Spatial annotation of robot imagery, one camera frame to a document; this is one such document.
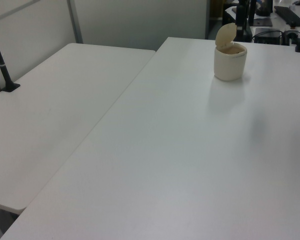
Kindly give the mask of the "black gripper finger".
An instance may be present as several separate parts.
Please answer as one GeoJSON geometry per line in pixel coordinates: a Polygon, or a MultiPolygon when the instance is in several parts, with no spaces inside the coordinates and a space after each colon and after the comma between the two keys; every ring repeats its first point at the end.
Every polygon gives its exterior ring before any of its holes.
{"type": "Polygon", "coordinates": [[[245,22],[246,1],[239,0],[239,4],[236,6],[236,25],[243,26],[245,22]]]}

